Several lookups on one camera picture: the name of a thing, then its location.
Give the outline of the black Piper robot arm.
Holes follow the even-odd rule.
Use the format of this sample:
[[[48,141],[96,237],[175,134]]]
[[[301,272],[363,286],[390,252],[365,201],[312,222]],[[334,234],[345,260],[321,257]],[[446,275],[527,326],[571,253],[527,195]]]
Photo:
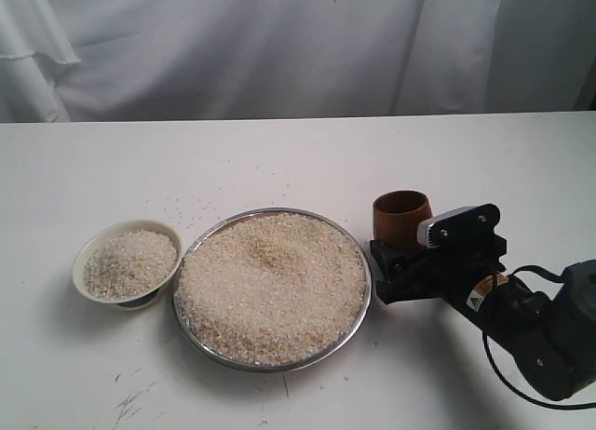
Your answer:
[[[376,295],[385,304],[441,299],[516,362],[537,393],[561,408],[595,381],[595,262],[561,274],[525,265],[523,271],[560,285],[555,298],[532,291],[500,259],[507,241],[495,232],[494,204],[430,217],[408,211],[373,214],[371,254],[381,270]]]

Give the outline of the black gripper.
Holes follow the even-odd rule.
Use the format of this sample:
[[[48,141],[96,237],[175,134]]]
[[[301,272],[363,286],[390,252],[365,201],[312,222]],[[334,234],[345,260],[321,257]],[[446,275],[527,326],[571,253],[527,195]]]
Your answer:
[[[500,209],[490,203],[433,216],[417,225],[415,238],[425,249],[416,252],[371,240],[379,271],[377,297],[385,304],[439,298],[462,309],[487,278],[492,288],[484,300],[494,309],[509,309],[510,285],[495,280],[505,271],[500,258],[507,252],[507,241],[494,233],[500,219]]]

